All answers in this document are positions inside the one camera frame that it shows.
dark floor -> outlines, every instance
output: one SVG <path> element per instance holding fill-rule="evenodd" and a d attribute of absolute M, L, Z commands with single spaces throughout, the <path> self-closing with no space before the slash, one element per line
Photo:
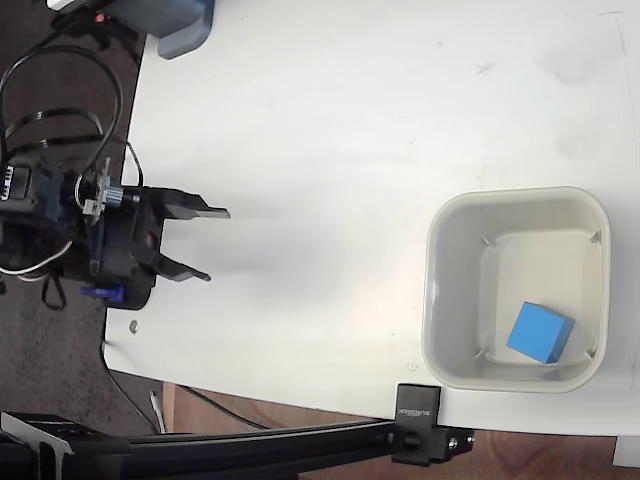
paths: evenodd
<path fill-rule="evenodd" d="M 0 0 L 0 71 L 50 33 L 53 12 L 45 0 Z M 59 40 L 95 49 L 90 39 Z M 118 73 L 126 93 L 120 133 L 126 134 L 137 79 L 137 67 L 118 45 L 103 58 Z M 107 124 L 113 95 L 102 73 L 81 58 L 56 55 L 25 65 L 16 73 L 5 98 L 7 124 L 37 110 L 79 106 L 95 112 Z M 30 127 L 17 141 L 89 133 L 76 120 L 52 120 Z M 53 161 L 69 152 L 53 151 Z M 121 159 L 122 152 L 113 152 Z M 119 396 L 102 370 L 98 348 L 105 309 L 78 294 L 78 284 L 65 284 L 68 307 L 62 313 L 40 303 L 40 285 L 7 279 L 0 297 L 0 411 L 56 413 L 119 435 L 148 433 L 143 421 Z M 158 382 L 117 374 L 123 387 L 152 415 L 148 392 Z"/>

wire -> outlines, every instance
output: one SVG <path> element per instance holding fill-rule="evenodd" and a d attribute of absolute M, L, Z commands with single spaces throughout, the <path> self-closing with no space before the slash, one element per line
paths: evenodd
<path fill-rule="evenodd" d="M 86 48 L 75 47 L 75 46 L 71 46 L 71 45 L 58 45 L 58 46 L 53 46 L 53 47 L 46 47 L 46 48 L 39 48 L 39 49 L 35 49 L 35 50 L 30 50 L 29 52 L 27 52 L 26 55 L 24 55 L 17 62 L 15 62 L 4 73 L 4 75 L 0 79 L 0 172 L 4 171 L 5 166 L 7 164 L 7 161 L 8 161 L 7 138 L 6 138 L 6 132 L 5 132 L 4 117 L 3 117 L 3 114 L 2 114 L 2 110 L 3 110 L 2 106 L 4 104 L 4 93 L 5 93 L 5 90 L 7 88 L 7 84 L 9 82 L 9 79 L 11 78 L 11 76 L 15 73 L 15 71 L 18 68 L 20 68 L 22 65 L 24 65 L 27 62 L 29 62 L 33 58 L 36 58 L 36 57 L 42 56 L 42 55 L 52 55 L 52 54 L 61 54 L 61 53 L 78 55 L 78 56 L 84 57 L 84 58 L 86 58 L 88 60 L 91 60 L 95 65 L 97 65 L 106 74 L 106 76 L 110 80 L 110 82 L 111 82 L 111 84 L 112 84 L 112 86 L 114 88 L 115 94 L 116 94 L 116 96 L 115 96 L 116 98 L 115 98 L 114 114 L 113 114 L 113 119 L 111 121 L 111 125 L 109 126 L 109 128 L 106 131 L 106 133 L 102 137 L 102 140 L 100 141 L 100 143 L 96 147 L 96 149 L 93 152 L 93 154 L 87 160 L 87 162 L 86 162 L 86 164 L 84 166 L 84 169 L 82 170 L 83 174 L 86 174 L 89 170 L 91 170 L 91 168 L 98 161 L 98 158 L 100 157 L 100 155 L 104 151 L 104 149 L 107 146 L 107 144 L 113 138 L 113 136 L 115 134 L 115 131 L 118 128 L 118 125 L 120 124 L 120 120 L 122 118 L 124 94 L 123 94 L 123 90 L 122 90 L 122 84 L 120 83 L 120 80 L 118 79 L 118 77 L 115 74 L 115 72 L 111 69 L 111 67 L 109 67 L 109 65 L 107 63 L 105 63 L 100 57 L 98 57 L 94 52 L 92 52 L 91 50 L 87 50 Z"/>
<path fill-rule="evenodd" d="M 198 397 L 200 400 L 202 400 L 203 402 L 207 402 L 209 405 L 211 405 L 212 407 L 217 408 L 218 410 L 220 410 L 222 413 L 225 413 L 227 415 L 229 415 L 232 418 L 235 418 L 236 420 L 238 420 L 239 422 L 242 422 L 246 425 L 249 425 L 250 427 L 253 428 L 257 428 L 258 430 L 269 430 L 269 427 L 265 427 L 264 425 L 261 425 L 257 422 L 254 422 L 253 420 L 249 420 L 248 418 L 245 418 L 241 415 L 238 415 L 235 412 L 232 412 L 231 410 L 229 410 L 228 408 L 223 407 L 222 405 L 220 405 L 218 402 L 216 402 L 215 400 L 212 400 L 211 398 L 201 394 L 200 392 L 198 392 L 197 390 L 194 390 L 191 387 L 187 387 L 185 385 L 178 385 L 180 388 L 182 388 L 184 391 L 189 392 L 191 395 L 194 395 L 196 397 Z"/>
<path fill-rule="evenodd" d="M 162 414 L 162 407 L 160 406 L 160 402 L 158 401 L 158 394 L 153 390 L 149 390 L 149 399 L 151 400 L 151 406 L 153 407 L 153 411 L 158 417 L 158 425 L 160 425 L 160 433 L 167 433 L 167 425 L 164 421 L 164 415 Z"/>
<path fill-rule="evenodd" d="M 49 263 L 53 262 L 54 260 L 60 258 L 62 255 L 67 253 L 67 250 L 71 248 L 71 245 L 73 245 L 73 242 L 69 240 L 67 244 L 64 247 L 62 247 L 62 250 L 60 250 L 58 253 L 51 255 L 49 258 L 45 258 L 43 261 L 41 261 L 40 263 L 37 263 L 32 267 L 23 268 L 21 270 L 7 270 L 6 268 L 0 267 L 0 273 L 4 273 L 5 275 L 17 276 L 17 275 L 25 275 L 27 273 L 35 272 L 36 270 L 41 269 L 45 265 L 48 265 Z"/>
<path fill-rule="evenodd" d="M 27 125 L 35 122 L 39 122 L 41 120 L 46 120 L 47 118 L 55 118 L 55 117 L 70 117 L 70 116 L 78 116 L 83 117 L 93 123 L 94 127 L 100 135 L 104 135 L 104 130 L 102 129 L 102 123 L 100 123 L 100 119 L 96 116 L 95 113 L 90 112 L 89 110 L 85 110 L 84 108 L 52 108 L 50 110 L 42 110 L 39 112 L 30 113 L 29 115 L 25 115 L 20 120 L 18 120 L 13 125 L 7 128 L 5 132 L 6 138 L 9 138 L 11 135 L 16 133 L 22 127 L 26 127 Z"/>
<path fill-rule="evenodd" d="M 45 278 L 47 278 L 49 276 L 49 273 L 45 273 L 44 275 L 40 275 L 39 277 L 27 277 L 25 275 L 18 275 L 18 278 L 20 280 L 22 280 L 23 282 L 27 282 L 27 283 L 36 283 L 39 282 L 41 280 L 44 280 Z"/>
<path fill-rule="evenodd" d="M 81 183 L 82 183 L 82 175 L 78 175 L 78 178 L 76 178 L 76 181 L 73 184 L 73 198 L 75 198 L 76 200 L 76 205 L 78 205 L 79 208 L 82 208 L 84 210 L 84 208 L 82 207 L 82 200 L 80 200 L 80 184 Z"/>
<path fill-rule="evenodd" d="M 115 139 L 116 142 L 122 143 L 122 140 L 119 138 Z M 133 145 L 129 142 L 129 140 L 125 140 L 124 144 L 129 148 L 131 152 L 131 157 L 133 157 L 133 161 L 136 164 L 136 169 L 138 169 L 138 188 L 144 187 L 144 174 L 142 173 L 142 165 L 140 165 L 140 160 L 138 160 L 138 155 L 136 155 L 136 151 L 133 149 Z"/>
<path fill-rule="evenodd" d="M 49 285 L 53 282 L 53 286 L 58 293 L 58 299 L 60 302 L 51 303 L 49 302 Z M 67 296 L 64 294 L 64 288 L 60 283 L 60 277 L 56 274 L 56 272 L 50 272 L 49 275 L 44 279 L 44 283 L 42 284 L 42 290 L 40 291 L 40 300 L 42 303 L 50 310 L 54 312 L 61 312 L 67 307 Z"/>
<path fill-rule="evenodd" d="M 39 112 L 30 113 L 29 115 L 25 115 L 19 121 L 10 125 L 6 130 L 6 138 L 9 138 L 11 135 L 16 133 L 21 128 L 35 122 L 39 122 L 41 120 L 46 120 L 48 118 L 54 117 L 65 117 L 65 116 L 79 116 L 89 120 L 93 126 L 96 128 L 98 135 L 78 135 L 74 137 L 57 137 L 50 139 L 43 139 L 38 142 L 29 143 L 26 145 L 22 145 L 18 148 L 11 150 L 8 153 L 9 157 L 13 157 L 17 153 L 26 153 L 33 150 L 40 150 L 49 147 L 55 146 L 66 146 L 66 145 L 79 145 L 83 143 L 91 143 L 91 142 L 99 142 L 102 140 L 104 135 L 104 130 L 102 128 L 102 123 L 100 123 L 100 119 L 96 114 L 90 112 L 89 110 L 85 110 L 83 108 L 54 108 L 51 110 L 42 110 Z M 131 157 L 136 165 L 136 169 L 138 170 L 138 187 L 142 188 L 144 186 L 144 174 L 142 173 L 142 165 L 140 164 L 140 160 L 138 159 L 138 155 L 131 145 L 131 142 L 126 139 L 122 139 L 119 137 L 113 137 L 111 142 L 119 143 L 124 145 L 125 148 L 129 149 L 131 152 Z M 79 198 L 76 198 L 76 203 L 80 206 Z"/>
<path fill-rule="evenodd" d="M 147 426 L 151 429 L 151 431 L 156 434 L 159 435 L 160 431 L 158 430 L 158 428 L 155 426 L 155 424 L 151 421 L 151 419 L 142 411 L 142 409 L 136 404 L 136 402 L 134 402 L 131 397 L 127 394 L 127 392 L 125 392 L 123 390 L 123 388 L 120 386 L 120 384 L 118 383 L 118 381 L 115 379 L 115 377 L 113 376 L 113 374 L 111 373 L 111 370 L 109 369 L 109 366 L 107 365 L 107 361 L 104 358 L 104 346 L 107 343 L 107 316 L 105 314 L 104 317 L 104 322 L 102 324 L 102 342 L 100 343 L 100 352 L 99 352 L 99 356 L 100 356 L 100 363 L 102 363 L 102 367 L 104 368 L 104 371 L 106 372 L 107 376 L 109 377 L 109 379 L 111 380 L 111 383 L 113 383 L 113 386 L 116 387 L 116 390 L 118 390 L 118 392 L 120 393 L 120 395 L 122 395 L 122 397 L 127 401 L 127 403 L 129 405 L 131 405 L 131 407 L 135 410 L 135 412 L 140 415 L 140 417 L 142 417 L 142 419 L 144 420 L 144 422 L 147 424 Z"/>
<path fill-rule="evenodd" d="M 52 32 L 51 34 L 47 35 L 44 39 L 42 39 L 40 43 L 36 44 L 35 47 L 32 47 L 31 50 L 38 50 L 39 48 L 46 47 L 51 42 L 53 42 L 56 38 L 62 35 L 64 33 L 64 30 L 63 31 L 56 30 L 55 32 Z"/>

wooden floor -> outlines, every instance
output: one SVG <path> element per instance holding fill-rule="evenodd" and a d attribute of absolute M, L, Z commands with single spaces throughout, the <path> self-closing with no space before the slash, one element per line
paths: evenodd
<path fill-rule="evenodd" d="M 235 433 L 249 427 L 174 385 L 166 384 L 170 431 Z M 202 392 L 240 415 L 269 427 L 319 425 L 357 417 Z M 478 432 L 474 450 L 430 468 L 392 464 L 387 458 L 301 475 L 304 479 L 640 479 L 640 469 L 611 465 L 615 438 Z"/>

white cable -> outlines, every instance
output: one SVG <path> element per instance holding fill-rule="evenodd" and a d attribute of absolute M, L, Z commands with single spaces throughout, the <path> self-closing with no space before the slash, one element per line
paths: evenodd
<path fill-rule="evenodd" d="M 5 275 L 25 275 L 27 273 L 35 272 L 36 270 L 44 267 L 45 265 L 53 262 L 54 260 L 60 258 L 62 255 L 67 253 L 67 250 L 71 248 L 71 245 L 73 245 L 73 242 L 69 240 L 67 244 L 64 247 L 62 247 L 62 250 L 60 250 L 58 253 L 51 255 L 49 258 L 45 258 L 43 261 L 34 265 L 33 267 L 23 268 L 22 270 L 6 270 L 0 267 L 0 273 L 3 273 Z"/>
<path fill-rule="evenodd" d="M 39 277 L 25 277 L 24 275 L 18 275 L 18 278 L 23 282 L 36 283 L 36 282 L 39 282 L 40 280 L 44 280 L 48 276 L 49 276 L 49 273 L 45 273 L 44 275 L 40 275 Z"/>
<path fill-rule="evenodd" d="M 158 394 L 153 390 L 149 390 L 149 398 L 151 399 L 151 406 L 153 407 L 153 411 L 158 417 L 158 425 L 160 425 L 160 433 L 167 433 L 167 425 L 164 421 L 164 415 L 162 414 L 162 407 L 160 406 L 160 402 L 158 401 Z"/>
<path fill-rule="evenodd" d="M 76 178 L 76 183 L 73 186 L 73 196 L 76 199 L 76 204 L 78 205 L 78 207 L 80 207 L 80 210 L 83 209 L 83 205 L 82 202 L 80 201 L 80 183 L 82 182 L 82 175 L 78 175 L 78 178 Z"/>

white tabletop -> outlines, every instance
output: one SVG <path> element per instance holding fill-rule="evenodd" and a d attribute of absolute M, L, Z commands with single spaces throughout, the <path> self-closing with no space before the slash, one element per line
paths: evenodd
<path fill-rule="evenodd" d="M 568 394 L 447 389 L 439 421 L 639 435 L 639 27 L 631 0 L 218 0 L 196 52 L 150 40 L 130 135 L 147 183 L 233 218 L 167 223 L 163 252 L 213 280 L 110 310 L 110 367 L 392 418 L 398 383 L 437 384 L 420 348 L 435 212 L 575 185 L 611 221 L 603 365 Z"/>

